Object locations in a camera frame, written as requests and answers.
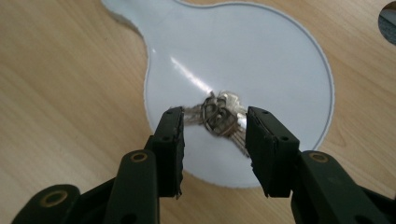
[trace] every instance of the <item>wood grain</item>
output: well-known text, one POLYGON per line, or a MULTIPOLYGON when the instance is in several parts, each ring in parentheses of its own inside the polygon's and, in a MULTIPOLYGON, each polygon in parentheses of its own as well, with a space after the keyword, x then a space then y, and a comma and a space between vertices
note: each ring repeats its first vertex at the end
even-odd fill
MULTIPOLYGON (((299 21, 329 59, 335 111, 320 150, 358 184, 394 197, 396 46, 377 27, 390 1, 255 2, 299 21)), ((0 1, 0 223, 48 186, 103 183, 123 154, 145 145, 146 68, 141 36, 99 0, 0 1)), ((161 200, 162 223, 293 223, 290 199, 266 199, 259 188, 187 173, 182 188, 178 201, 161 200)))

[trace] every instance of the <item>keys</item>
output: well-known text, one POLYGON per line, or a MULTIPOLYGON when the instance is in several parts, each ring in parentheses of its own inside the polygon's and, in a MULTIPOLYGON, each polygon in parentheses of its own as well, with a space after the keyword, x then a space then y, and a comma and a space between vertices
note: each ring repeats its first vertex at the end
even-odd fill
POLYGON ((236 94, 221 91, 216 97, 213 92, 210 92, 210 96, 203 104, 184 107, 184 124, 204 124, 210 133, 231 139, 242 154, 249 157, 245 148, 246 113, 246 109, 240 105, 236 94))

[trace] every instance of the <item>metal key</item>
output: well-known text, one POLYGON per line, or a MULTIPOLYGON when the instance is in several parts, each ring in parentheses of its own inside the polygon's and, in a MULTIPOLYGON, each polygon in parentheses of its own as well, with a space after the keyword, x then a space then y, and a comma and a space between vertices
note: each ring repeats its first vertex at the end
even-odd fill
POLYGON ((245 148, 246 113, 246 109, 239 104, 236 94, 221 91, 216 97, 210 92, 210 96, 203 104, 184 107, 184 124, 204 124, 210 133, 231 139, 242 154, 249 157, 245 148))

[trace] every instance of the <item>screw hole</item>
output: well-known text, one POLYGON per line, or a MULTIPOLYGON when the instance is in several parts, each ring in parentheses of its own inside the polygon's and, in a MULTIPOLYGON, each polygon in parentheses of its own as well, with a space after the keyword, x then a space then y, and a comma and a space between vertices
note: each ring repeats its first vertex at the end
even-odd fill
POLYGON ((40 200, 40 205, 43 207, 53 207, 63 202, 67 198, 67 191, 65 190, 55 190, 48 193, 40 200))
POLYGON ((145 161, 147 158, 148 158, 148 154, 143 153, 143 152, 138 152, 138 153, 135 153, 134 155, 132 155, 131 161, 141 162, 141 161, 145 161))
POLYGON ((127 214, 121 219, 121 224, 134 224, 137 221, 137 217, 135 214, 127 214))
POLYGON ((325 156, 325 155, 323 155, 322 153, 319 153, 319 152, 311 152, 311 153, 309 153, 309 157, 312 160, 317 161, 317 162, 325 163, 325 162, 329 161, 329 158, 327 158, 327 156, 325 156))

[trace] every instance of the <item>table surface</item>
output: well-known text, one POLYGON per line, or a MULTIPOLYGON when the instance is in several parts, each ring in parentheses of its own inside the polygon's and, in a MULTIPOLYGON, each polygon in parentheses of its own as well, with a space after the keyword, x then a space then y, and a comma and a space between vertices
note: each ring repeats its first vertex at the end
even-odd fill
MULTIPOLYGON (((390 1, 255 2, 291 15, 328 57, 335 109, 320 150, 358 184, 393 198, 396 46, 377 26, 390 1)), ((142 37, 99 0, 0 1, 1 223, 48 186, 85 192, 107 181, 122 155, 145 145, 147 65, 142 37)), ((184 176, 183 196, 161 199, 162 223, 293 223, 290 199, 184 176)))

